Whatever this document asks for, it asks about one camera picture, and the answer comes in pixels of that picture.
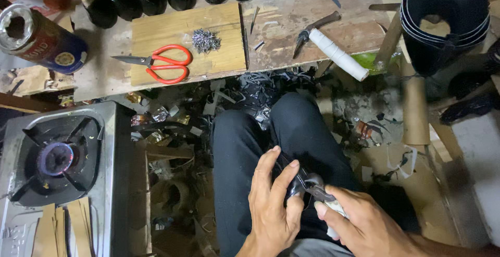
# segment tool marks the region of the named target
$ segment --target nail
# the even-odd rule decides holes
[[[326,206],[322,202],[314,202],[314,207],[316,208],[317,211],[317,217],[320,220],[323,220],[324,215],[327,213],[328,206]]]
[[[290,167],[297,167],[297,165],[298,165],[298,160],[290,162]]]

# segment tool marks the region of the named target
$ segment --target pile of nails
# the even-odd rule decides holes
[[[211,50],[221,48],[221,39],[217,37],[217,32],[212,33],[209,30],[197,29],[192,34],[192,45],[200,53],[209,53]]]

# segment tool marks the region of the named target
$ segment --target hand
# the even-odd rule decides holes
[[[416,243],[370,195],[329,185],[325,191],[335,196],[349,219],[324,203],[315,202],[318,218],[338,233],[341,243],[356,257],[424,256]]]
[[[298,160],[292,161],[271,184],[271,171],[281,149],[275,146],[263,154],[252,178],[248,195],[252,232],[237,256],[277,256],[291,246],[301,228],[304,202],[300,196],[283,201],[286,188],[297,175]]]

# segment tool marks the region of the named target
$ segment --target workbench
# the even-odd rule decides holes
[[[322,32],[347,53],[375,52],[384,39],[384,28],[390,23],[389,12],[370,11],[368,6],[374,3],[391,3],[399,0],[250,0],[241,3],[242,23],[247,41],[248,69],[208,74],[200,77],[188,77],[182,83],[196,82],[220,77],[243,74],[245,72],[267,71],[299,66],[304,63],[326,59],[326,56],[313,43],[307,43],[297,59],[291,59],[295,49],[297,35],[312,22],[339,11],[341,21],[322,27]],[[197,0],[195,8],[209,6],[205,0]],[[250,24],[256,7],[260,8],[255,20],[253,33]],[[167,6],[166,14],[177,12]],[[77,5],[71,15],[74,33],[89,45],[89,56],[84,67],[70,78],[58,78],[52,91],[74,87],[74,100],[84,101],[109,95],[122,94],[148,88],[165,86],[161,83],[131,86],[130,64],[119,62],[111,56],[129,55],[132,51],[132,23],[118,18],[110,29],[100,29],[89,21],[83,5]],[[260,41],[265,44],[254,50]],[[43,92],[45,80],[39,78],[46,71],[26,69],[22,78],[32,79],[21,85],[15,95]],[[2,91],[14,87],[16,80],[0,86]]]

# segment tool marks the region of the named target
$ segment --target hammer handle wrapped in white tape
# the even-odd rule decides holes
[[[358,81],[363,81],[368,76],[368,70],[362,67],[351,56],[346,54],[321,31],[313,28],[309,39],[318,46],[337,66],[352,75]]]

